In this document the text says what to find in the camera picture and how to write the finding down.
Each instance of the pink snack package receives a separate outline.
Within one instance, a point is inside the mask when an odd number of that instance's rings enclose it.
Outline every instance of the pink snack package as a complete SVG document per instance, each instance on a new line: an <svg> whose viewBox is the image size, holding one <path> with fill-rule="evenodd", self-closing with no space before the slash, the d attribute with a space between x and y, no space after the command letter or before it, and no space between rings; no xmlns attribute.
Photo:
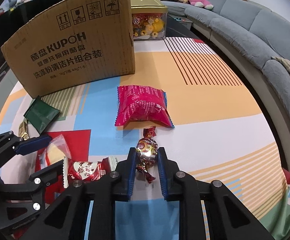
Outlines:
<svg viewBox="0 0 290 240"><path fill-rule="evenodd" d="M120 86L118 89L119 109L115 126L128 121L160 121L174 127L167 112L166 93L149 86Z"/></svg>

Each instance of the sofa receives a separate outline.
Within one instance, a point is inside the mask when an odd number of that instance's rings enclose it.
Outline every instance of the sofa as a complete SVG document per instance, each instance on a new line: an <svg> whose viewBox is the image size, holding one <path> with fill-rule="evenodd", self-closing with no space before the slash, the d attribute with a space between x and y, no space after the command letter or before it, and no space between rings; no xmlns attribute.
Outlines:
<svg viewBox="0 0 290 240"><path fill-rule="evenodd" d="M166 2L169 14L187 17L217 46L258 94L277 130L290 171L290 75L271 57L290 60L290 22L260 4L209 0L209 11Z"/></svg>

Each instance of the green snack package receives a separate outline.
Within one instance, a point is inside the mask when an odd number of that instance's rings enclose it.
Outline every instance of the green snack package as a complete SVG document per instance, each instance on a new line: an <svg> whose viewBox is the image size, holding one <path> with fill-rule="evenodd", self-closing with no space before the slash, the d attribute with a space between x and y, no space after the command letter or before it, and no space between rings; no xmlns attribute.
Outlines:
<svg viewBox="0 0 290 240"><path fill-rule="evenodd" d="M58 109L53 108L42 101L40 97L37 97L27 109L24 117L28 119L36 128L37 132L41 134L59 112Z"/></svg>

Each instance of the black table surface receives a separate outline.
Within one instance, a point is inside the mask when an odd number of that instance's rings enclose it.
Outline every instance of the black table surface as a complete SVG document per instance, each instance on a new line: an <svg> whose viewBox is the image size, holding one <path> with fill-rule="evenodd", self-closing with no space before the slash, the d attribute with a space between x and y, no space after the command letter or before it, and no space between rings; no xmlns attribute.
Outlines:
<svg viewBox="0 0 290 240"><path fill-rule="evenodd" d="M176 21L170 15L167 15L166 37L183 37L199 39L194 33L187 29L180 22Z"/></svg>

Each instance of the wine glass icon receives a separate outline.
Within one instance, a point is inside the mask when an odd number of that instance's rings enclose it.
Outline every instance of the wine glass icon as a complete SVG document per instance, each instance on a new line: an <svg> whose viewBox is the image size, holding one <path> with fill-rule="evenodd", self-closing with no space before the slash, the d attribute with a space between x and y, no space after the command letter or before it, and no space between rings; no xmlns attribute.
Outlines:
<svg viewBox="0 0 290 240"><path fill-rule="evenodd" d="M81 18L80 16L79 16L79 14L80 14L80 10L78 9L78 10L75 10L75 14L77 15L77 19L78 18Z"/></svg>

